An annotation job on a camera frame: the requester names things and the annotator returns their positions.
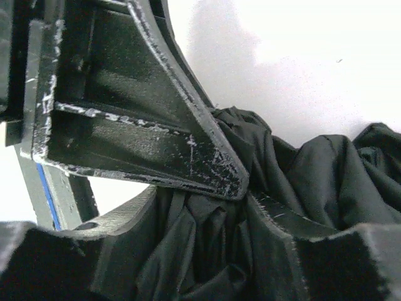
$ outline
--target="black nylon cloth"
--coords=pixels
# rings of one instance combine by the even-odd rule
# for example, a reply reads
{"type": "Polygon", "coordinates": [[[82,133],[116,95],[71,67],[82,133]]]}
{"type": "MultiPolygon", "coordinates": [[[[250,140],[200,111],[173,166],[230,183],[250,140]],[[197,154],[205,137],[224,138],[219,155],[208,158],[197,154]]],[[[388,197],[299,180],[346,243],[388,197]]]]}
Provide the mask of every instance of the black nylon cloth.
{"type": "Polygon", "coordinates": [[[401,135],[386,125],[372,124],[354,141],[322,135],[295,149],[253,112],[229,108],[214,116],[244,162],[253,154],[251,190],[338,230],[401,223],[401,135]]]}
{"type": "MultiPolygon", "coordinates": [[[[354,141],[322,135],[295,149],[253,112],[213,115],[248,169],[251,191],[338,230],[401,222],[401,135],[386,125],[354,141]]],[[[159,188],[160,243],[135,281],[135,300],[252,300],[246,202],[159,188]]]]}

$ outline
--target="black metal bracket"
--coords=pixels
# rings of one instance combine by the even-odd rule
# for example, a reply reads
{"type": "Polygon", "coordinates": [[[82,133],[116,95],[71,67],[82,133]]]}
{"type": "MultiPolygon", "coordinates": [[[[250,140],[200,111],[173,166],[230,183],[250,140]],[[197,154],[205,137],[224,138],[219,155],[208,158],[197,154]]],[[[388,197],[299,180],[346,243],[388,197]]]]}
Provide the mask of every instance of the black metal bracket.
{"type": "Polygon", "coordinates": [[[31,16],[18,73],[23,156],[79,176],[244,196],[247,171],[174,42],[165,3],[21,5],[31,16]]]}

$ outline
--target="white wall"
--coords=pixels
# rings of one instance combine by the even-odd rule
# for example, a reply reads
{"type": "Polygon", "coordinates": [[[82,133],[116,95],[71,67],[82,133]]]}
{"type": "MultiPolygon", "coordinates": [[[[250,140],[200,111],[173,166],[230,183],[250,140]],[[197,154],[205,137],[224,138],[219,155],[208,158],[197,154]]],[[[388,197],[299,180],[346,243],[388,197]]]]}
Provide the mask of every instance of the white wall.
{"type": "Polygon", "coordinates": [[[401,131],[398,0],[169,0],[175,35],[211,100],[253,110],[294,146],[401,131]]]}

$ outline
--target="black plastic part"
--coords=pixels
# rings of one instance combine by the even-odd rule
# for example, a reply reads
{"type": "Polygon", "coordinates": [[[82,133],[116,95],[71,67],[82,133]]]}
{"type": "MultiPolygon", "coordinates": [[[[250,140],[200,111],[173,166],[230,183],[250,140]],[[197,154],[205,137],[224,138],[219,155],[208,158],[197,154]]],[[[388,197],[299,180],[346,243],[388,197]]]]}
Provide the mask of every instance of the black plastic part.
{"type": "Polygon", "coordinates": [[[29,2],[0,2],[0,122],[7,123],[6,146],[21,141],[29,2]]]}
{"type": "Polygon", "coordinates": [[[130,300],[157,243],[157,214],[150,187],[78,231],[0,223],[0,300],[130,300]]]}
{"type": "Polygon", "coordinates": [[[401,300],[401,226],[346,231],[270,198],[247,206],[256,300],[401,300]]]}
{"type": "Polygon", "coordinates": [[[165,14],[147,0],[49,3],[31,22],[23,152],[81,176],[241,199],[248,174],[165,14]]]}

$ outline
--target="chipped paint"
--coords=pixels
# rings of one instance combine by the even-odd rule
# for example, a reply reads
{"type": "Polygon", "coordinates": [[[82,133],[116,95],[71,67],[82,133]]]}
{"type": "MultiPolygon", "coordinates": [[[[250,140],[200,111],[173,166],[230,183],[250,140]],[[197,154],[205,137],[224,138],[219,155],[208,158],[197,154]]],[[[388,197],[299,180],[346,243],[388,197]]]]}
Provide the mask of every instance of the chipped paint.
{"type": "Polygon", "coordinates": [[[57,76],[55,74],[51,76],[49,84],[49,94],[44,93],[42,98],[43,114],[49,114],[53,110],[55,90],[57,86],[57,76]]]}
{"type": "Polygon", "coordinates": [[[143,119],[138,119],[138,125],[146,125],[148,122],[143,119]]]}
{"type": "Polygon", "coordinates": [[[101,112],[102,111],[99,111],[95,108],[89,108],[88,110],[85,110],[85,116],[93,118],[93,117],[96,117],[96,115],[98,115],[101,112]]]}
{"type": "Polygon", "coordinates": [[[111,121],[118,121],[118,115],[106,113],[106,119],[111,121]]]}
{"type": "Polygon", "coordinates": [[[85,109],[83,109],[82,107],[78,107],[76,105],[70,105],[68,103],[56,103],[56,107],[58,110],[60,111],[74,111],[78,114],[84,114],[85,113],[85,109]]]}
{"type": "Polygon", "coordinates": [[[192,134],[190,134],[189,140],[187,141],[187,144],[190,146],[190,161],[189,161],[189,165],[190,165],[190,175],[192,176],[193,169],[194,169],[192,167],[192,165],[194,164],[194,148],[196,146],[196,142],[195,142],[194,136],[192,134]]]}
{"type": "Polygon", "coordinates": [[[65,29],[65,22],[62,19],[56,21],[56,34],[55,34],[55,53],[56,56],[59,57],[61,54],[60,44],[63,41],[63,30],[65,29]]]}

